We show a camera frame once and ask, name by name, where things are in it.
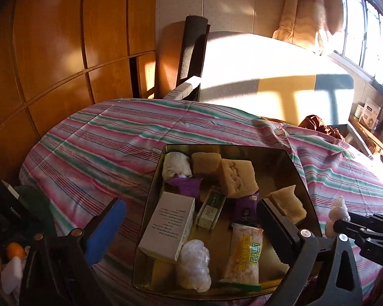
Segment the green yellow snack packet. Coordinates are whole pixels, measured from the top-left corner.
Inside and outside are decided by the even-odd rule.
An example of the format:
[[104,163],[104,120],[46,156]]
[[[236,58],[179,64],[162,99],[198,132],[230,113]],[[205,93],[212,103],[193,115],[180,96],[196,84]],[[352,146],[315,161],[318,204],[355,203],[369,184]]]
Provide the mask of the green yellow snack packet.
[[219,283],[243,291],[261,291],[259,259],[263,249],[263,229],[232,223],[230,256]]

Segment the purple snack packet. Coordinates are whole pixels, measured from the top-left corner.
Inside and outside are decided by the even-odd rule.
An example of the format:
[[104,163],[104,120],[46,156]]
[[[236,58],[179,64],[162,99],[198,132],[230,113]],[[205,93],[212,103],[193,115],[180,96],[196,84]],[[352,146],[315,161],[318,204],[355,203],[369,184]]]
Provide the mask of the purple snack packet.
[[247,226],[257,226],[257,204],[259,194],[241,197],[236,200],[232,222]]
[[177,194],[195,199],[200,198],[201,182],[202,178],[199,177],[173,177],[166,181]]

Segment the white paper box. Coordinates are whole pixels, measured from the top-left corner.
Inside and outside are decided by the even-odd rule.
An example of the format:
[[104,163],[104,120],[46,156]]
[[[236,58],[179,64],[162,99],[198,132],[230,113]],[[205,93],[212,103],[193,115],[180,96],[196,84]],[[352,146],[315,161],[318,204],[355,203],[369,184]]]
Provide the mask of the white paper box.
[[176,262],[192,230],[195,199],[164,191],[138,248],[147,256]]

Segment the yellow cake slice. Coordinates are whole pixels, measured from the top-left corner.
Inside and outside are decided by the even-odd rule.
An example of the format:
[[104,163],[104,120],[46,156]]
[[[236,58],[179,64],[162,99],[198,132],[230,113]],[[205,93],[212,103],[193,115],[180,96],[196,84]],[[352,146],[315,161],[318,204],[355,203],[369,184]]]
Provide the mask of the yellow cake slice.
[[217,176],[227,198],[243,198],[259,190],[251,161],[222,159]]

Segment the clear white bun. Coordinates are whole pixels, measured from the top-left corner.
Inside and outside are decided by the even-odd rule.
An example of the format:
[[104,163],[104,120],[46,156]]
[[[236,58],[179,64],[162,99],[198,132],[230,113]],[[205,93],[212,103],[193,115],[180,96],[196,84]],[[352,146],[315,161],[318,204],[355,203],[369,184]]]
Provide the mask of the clear white bun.
[[198,293],[209,290],[212,279],[209,270],[210,252],[201,240],[190,240],[181,249],[176,264],[177,283]]

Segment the small green tea box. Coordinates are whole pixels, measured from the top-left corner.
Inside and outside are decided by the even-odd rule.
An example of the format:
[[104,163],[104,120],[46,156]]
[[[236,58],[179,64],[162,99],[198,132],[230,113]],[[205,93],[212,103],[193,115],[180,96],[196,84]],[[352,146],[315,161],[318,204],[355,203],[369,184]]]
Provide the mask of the small green tea box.
[[196,226],[212,231],[219,219],[226,196],[217,187],[209,190],[205,202],[196,217]]

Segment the wooden side table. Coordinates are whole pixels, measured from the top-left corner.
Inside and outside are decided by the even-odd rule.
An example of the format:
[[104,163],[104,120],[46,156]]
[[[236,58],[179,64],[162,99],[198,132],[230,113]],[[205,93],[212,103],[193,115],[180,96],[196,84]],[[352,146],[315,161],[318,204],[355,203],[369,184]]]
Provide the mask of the wooden side table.
[[349,117],[349,125],[355,129],[355,139],[361,140],[360,146],[367,151],[366,156],[372,155],[373,157],[379,156],[383,158],[383,142],[380,141],[374,134],[367,130],[359,121],[354,117]]

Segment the striped bed sheet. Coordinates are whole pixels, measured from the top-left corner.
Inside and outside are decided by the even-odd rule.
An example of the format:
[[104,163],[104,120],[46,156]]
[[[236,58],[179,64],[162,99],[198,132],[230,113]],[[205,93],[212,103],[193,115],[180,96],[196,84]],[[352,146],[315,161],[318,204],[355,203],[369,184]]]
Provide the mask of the striped bed sheet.
[[171,305],[131,282],[147,193],[166,144],[237,144],[284,149],[318,220],[336,198],[362,215],[383,214],[383,171],[334,137],[271,122],[236,108],[163,99],[115,99],[71,115],[48,131],[24,160],[19,180],[50,200],[59,234],[84,227],[112,198],[126,217],[104,260],[94,268],[116,305]]

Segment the white product box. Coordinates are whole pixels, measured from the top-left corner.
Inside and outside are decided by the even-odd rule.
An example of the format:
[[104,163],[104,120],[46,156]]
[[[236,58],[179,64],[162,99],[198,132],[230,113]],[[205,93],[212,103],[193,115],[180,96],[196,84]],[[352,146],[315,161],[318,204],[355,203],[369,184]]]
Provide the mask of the white product box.
[[370,98],[367,98],[359,118],[359,123],[371,131],[376,125],[376,120],[378,119],[379,113],[380,106],[378,106]]

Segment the rust red cloth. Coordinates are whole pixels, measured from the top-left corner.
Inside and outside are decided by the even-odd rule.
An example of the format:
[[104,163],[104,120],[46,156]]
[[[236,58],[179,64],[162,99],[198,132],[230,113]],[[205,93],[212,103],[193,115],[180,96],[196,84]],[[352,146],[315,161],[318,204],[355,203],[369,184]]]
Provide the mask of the rust red cloth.
[[323,120],[319,118],[317,115],[306,116],[299,124],[299,127],[317,131],[326,135],[330,135],[336,139],[341,139],[345,141],[344,137],[342,136],[342,134],[339,132],[337,128],[333,128],[332,126],[326,125],[323,122]]

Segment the white fluffy roll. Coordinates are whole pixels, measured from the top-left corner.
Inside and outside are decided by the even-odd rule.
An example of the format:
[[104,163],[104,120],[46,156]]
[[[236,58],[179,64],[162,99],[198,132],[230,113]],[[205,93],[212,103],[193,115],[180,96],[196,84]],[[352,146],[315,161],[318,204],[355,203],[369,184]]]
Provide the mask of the white fluffy roll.
[[192,177],[189,157],[181,152],[170,152],[164,156],[162,178],[164,181],[173,177]]

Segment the window with bars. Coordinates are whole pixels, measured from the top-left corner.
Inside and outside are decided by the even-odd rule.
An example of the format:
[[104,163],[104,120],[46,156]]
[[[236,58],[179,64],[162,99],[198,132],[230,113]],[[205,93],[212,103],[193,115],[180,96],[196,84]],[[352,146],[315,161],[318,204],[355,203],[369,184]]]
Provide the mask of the window with bars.
[[383,94],[383,13],[374,0],[342,0],[342,30],[333,51]]

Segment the wooden wardrobe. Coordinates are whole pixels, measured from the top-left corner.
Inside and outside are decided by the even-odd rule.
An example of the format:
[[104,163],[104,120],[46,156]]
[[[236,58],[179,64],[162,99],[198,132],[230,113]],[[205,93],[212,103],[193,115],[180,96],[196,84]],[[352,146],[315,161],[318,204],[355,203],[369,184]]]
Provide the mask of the wooden wardrobe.
[[0,0],[0,178],[93,104],[155,97],[156,0]]

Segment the beige curtain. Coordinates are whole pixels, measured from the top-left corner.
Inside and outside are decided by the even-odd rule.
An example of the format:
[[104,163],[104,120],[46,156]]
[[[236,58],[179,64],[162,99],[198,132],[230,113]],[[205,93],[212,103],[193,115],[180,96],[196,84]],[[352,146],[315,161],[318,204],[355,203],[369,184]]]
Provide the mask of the beige curtain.
[[331,38],[343,23],[342,0],[285,0],[272,37],[321,55],[330,50]]

